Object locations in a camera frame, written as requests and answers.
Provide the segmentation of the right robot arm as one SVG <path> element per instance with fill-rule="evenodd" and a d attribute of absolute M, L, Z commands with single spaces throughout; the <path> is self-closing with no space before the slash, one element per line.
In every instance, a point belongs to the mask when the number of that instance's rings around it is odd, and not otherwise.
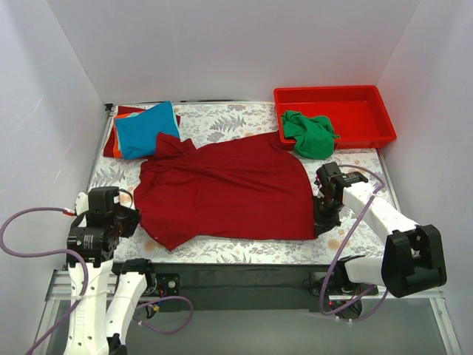
<path fill-rule="evenodd" d="M 363 172 L 344 173 L 337 163 L 316 171 L 319 195 L 314 200 L 315 234 L 340 226 L 339 214 L 348 208 L 378 237 L 385 239 L 380 257 L 336 256 L 329 275 L 340 287 L 366 284 L 384 287 L 402 298 L 446 284 L 447 273 L 440 231 L 432 224 L 409 219 L 378 196 Z"/>

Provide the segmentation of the orange folded t-shirt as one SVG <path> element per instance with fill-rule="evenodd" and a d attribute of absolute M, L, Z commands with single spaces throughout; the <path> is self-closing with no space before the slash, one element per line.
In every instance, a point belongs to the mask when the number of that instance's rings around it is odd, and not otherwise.
<path fill-rule="evenodd" d="M 112 133 L 113 133 L 113 138 L 114 138 L 114 141 L 113 141 L 114 144 L 112 146 L 113 157 L 114 158 L 122 158 L 123 156 L 122 156 L 122 153 L 121 153 L 121 150 L 120 150 L 120 141 L 119 141 L 119 138 L 118 138 L 116 126 L 112 127 Z"/>

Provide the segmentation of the blue folded t-shirt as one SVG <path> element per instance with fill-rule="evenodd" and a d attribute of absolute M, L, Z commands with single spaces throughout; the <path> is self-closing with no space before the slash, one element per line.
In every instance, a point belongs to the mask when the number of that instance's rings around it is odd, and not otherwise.
<path fill-rule="evenodd" d="M 176 114 L 170 101 L 137 115 L 116 119 L 115 130 L 125 160 L 154 155 L 160 133 L 180 138 Z"/>

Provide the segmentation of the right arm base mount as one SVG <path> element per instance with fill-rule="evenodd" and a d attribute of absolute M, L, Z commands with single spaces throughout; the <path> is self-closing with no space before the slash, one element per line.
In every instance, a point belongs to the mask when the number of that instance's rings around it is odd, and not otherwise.
<path fill-rule="evenodd" d="M 302 281 L 302 286 L 313 296 L 318 297 L 321 293 L 324 273 L 314 272 L 308 274 L 308 277 Z M 352 283 L 346 281 L 343 277 L 332 274 L 328 280 L 325 294 L 326 295 L 347 295 L 357 296 L 367 290 L 370 286 L 365 283 Z"/>

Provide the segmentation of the red plastic bin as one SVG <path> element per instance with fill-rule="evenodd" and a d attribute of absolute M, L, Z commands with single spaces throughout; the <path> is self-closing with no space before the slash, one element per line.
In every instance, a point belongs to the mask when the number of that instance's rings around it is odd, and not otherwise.
<path fill-rule="evenodd" d="M 296 141 L 285 137 L 282 114 L 300 112 L 307 117 L 327 116 L 337 135 L 337 149 L 382 149 L 396 132 L 377 87 L 280 87 L 273 91 L 279 137 L 287 150 Z"/>

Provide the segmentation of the aluminium frame rail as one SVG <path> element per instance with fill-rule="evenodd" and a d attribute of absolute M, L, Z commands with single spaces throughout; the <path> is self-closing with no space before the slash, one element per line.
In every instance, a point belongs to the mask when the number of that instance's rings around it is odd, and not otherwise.
<path fill-rule="evenodd" d="M 194 299 L 200 294 L 201 298 L 210 296 L 213 299 L 216 297 L 230 297 L 235 295 L 243 295 L 243 297 L 250 297 L 250 294 L 261 300 L 271 300 L 279 294 L 301 294 L 308 291 L 302 286 L 302 281 L 308 277 L 309 271 L 298 268 L 250 268 L 250 269 L 231 269 L 231 268 L 216 268 L 216 269 L 202 269 L 197 270 L 191 268 L 172 269 L 176 272 L 158 273 L 158 274 L 179 274 L 181 277 L 180 294 L 179 296 Z M 47 292 L 47 300 L 66 300 L 72 294 L 72 286 L 67 271 L 55 271 Z M 157 299 L 158 297 L 147 297 L 142 293 L 141 298 L 144 300 Z M 385 287 L 374 286 L 374 289 L 367 291 L 363 298 L 380 298 L 386 291 Z M 351 296 L 347 295 L 326 295 L 329 300 L 351 300 Z M 437 289 L 430 289 L 420 293 L 407 295 L 404 298 L 423 299 L 423 298 L 441 298 L 442 293 Z"/>

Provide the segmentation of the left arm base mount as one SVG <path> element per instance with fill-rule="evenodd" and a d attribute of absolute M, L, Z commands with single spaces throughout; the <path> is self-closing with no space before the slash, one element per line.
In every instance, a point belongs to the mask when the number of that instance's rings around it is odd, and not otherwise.
<path fill-rule="evenodd" d="M 180 294 L 181 277 L 179 274 L 152 274 L 151 283 L 144 296 L 161 297 Z"/>

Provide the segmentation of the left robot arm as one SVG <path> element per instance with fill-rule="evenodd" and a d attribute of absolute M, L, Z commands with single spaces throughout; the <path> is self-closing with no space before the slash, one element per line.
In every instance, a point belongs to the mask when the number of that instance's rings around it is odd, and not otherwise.
<path fill-rule="evenodd" d="M 140 212 L 120 202 L 122 189 L 81 192 L 67 237 L 67 270 L 73 311 L 65 354 L 126 354 L 126 334 L 138 301 L 152 285 L 151 261 L 127 260 L 114 291 L 109 277 L 120 239 L 131 237 Z"/>

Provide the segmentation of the green t-shirt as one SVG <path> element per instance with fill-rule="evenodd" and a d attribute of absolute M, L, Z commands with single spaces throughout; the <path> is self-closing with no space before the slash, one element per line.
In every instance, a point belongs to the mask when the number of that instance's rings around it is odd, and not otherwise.
<path fill-rule="evenodd" d="M 293 151 L 296 154 L 314 160 L 324 160 L 333 154 L 340 136 L 327 116 L 307 117 L 287 110 L 281 119 L 284 138 L 295 140 Z"/>

